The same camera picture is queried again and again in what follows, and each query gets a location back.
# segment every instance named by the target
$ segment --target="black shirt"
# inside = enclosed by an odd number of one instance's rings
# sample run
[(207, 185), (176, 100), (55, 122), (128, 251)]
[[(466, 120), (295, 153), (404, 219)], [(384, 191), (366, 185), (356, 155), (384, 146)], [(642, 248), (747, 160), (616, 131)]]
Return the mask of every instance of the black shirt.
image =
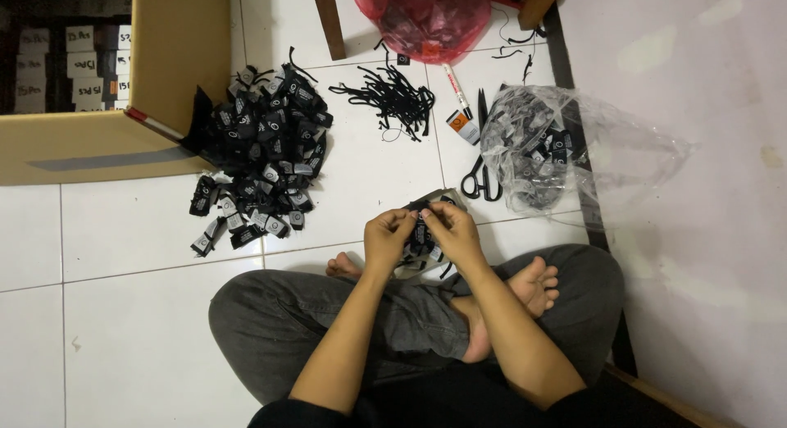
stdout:
[(492, 364), (459, 365), (360, 393), (353, 415), (282, 399), (249, 428), (274, 426), (669, 426), (694, 427), (608, 373), (542, 412), (511, 391)]

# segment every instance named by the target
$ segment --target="cardboard flap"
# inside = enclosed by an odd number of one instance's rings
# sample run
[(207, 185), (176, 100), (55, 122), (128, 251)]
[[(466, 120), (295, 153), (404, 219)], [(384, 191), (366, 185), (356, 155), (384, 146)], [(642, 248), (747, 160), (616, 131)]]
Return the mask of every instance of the cardboard flap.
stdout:
[(0, 116), (0, 184), (147, 178), (211, 168), (123, 111)]
[(225, 100), (230, 0), (134, 0), (129, 104), (185, 136), (197, 85)]

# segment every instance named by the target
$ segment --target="white marker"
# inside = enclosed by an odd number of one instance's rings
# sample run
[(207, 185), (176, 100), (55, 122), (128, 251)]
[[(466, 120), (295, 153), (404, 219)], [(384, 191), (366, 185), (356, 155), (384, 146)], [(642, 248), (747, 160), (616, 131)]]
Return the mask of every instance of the white marker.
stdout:
[(446, 71), (448, 75), (448, 80), (451, 82), (451, 86), (453, 87), (453, 92), (457, 93), (457, 100), (459, 104), (462, 106), (462, 112), (467, 119), (473, 119), (473, 113), (470, 111), (470, 104), (467, 103), (467, 98), (464, 97), (464, 93), (462, 92), (462, 88), (459, 87), (459, 82), (457, 81), (457, 77), (453, 74), (453, 69), (450, 65), (443, 64), (443, 70)]

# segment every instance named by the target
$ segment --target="clear plastic bag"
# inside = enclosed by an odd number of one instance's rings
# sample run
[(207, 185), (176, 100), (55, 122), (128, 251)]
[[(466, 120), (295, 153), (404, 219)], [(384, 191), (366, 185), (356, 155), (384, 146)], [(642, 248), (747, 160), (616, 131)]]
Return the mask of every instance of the clear plastic bag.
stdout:
[[(592, 230), (625, 222), (626, 212), (655, 196), (698, 147), (577, 90), (536, 85), (498, 91), (481, 134), (484, 163), (510, 212)], [(575, 193), (602, 214), (585, 214), (582, 223), (553, 216)]]
[(490, 0), (355, 0), (397, 53), (428, 64), (450, 62), (487, 26)]

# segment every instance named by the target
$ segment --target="scissors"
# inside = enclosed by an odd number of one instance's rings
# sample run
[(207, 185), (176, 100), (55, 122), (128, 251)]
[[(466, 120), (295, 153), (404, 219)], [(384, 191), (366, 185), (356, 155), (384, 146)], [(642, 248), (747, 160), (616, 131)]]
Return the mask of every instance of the scissors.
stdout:
[[(478, 123), (480, 124), (479, 127), (481, 128), (481, 131), (484, 130), (484, 124), (487, 123), (488, 116), (489, 111), (487, 111), (487, 97), (484, 95), (484, 90), (480, 89), (478, 90)], [(484, 183), (483, 185), (478, 183), (478, 176), (476, 176), (479, 169), (481, 170), (481, 180)], [(467, 191), (464, 189), (464, 183), (467, 182), (468, 179), (473, 181), (473, 191)], [(470, 199), (477, 199), (481, 197), (481, 191), (484, 191), (484, 200), (488, 202), (494, 202), (503, 196), (503, 187), (500, 186), (500, 182), (497, 183), (497, 195), (495, 197), (492, 197), (490, 188), (489, 169), (486, 165), (484, 165), (483, 156), (478, 156), (478, 160), (475, 162), (473, 169), (467, 174), (467, 176), (462, 178), (462, 192)]]

